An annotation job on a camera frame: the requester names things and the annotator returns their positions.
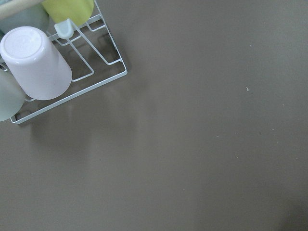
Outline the pink plastic cup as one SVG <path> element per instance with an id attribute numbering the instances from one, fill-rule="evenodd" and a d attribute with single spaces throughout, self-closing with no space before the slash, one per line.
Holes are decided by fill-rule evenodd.
<path id="1" fill-rule="evenodd" d="M 70 86 L 72 70 L 46 34 L 22 26 L 5 34 L 0 54 L 24 92 L 36 100 L 51 100 Z"/>

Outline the yellow-green plastic cup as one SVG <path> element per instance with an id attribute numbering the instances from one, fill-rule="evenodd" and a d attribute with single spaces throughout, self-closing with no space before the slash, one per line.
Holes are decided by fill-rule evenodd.
<path id="1" fill-rule="evenodd" d="M 87 22 L 94 9 L 93 0 L 45 0 L 41 4 L 56 24 L 70 19 L 77 26 Z"/>

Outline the grey-blue plastic cup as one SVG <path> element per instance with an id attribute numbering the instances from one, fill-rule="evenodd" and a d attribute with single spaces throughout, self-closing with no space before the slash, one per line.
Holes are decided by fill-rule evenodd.
<path id="1" fill-rule="evenodd" d="M 41 4 L 34 5 L 0 21 L 0 30 L 6 34 L 21 26 L 31 26 L 43 32 L 48 30 L 50 17 Z"/>

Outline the pale green plastic cup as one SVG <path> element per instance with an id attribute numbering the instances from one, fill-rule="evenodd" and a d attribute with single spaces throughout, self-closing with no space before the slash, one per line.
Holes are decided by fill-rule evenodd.
<path id="1" fill-rule="evenodd" d="M 15 115 L 24 104 L 26 95 L 14 76 L 0 70 L 0 121 Z"/>

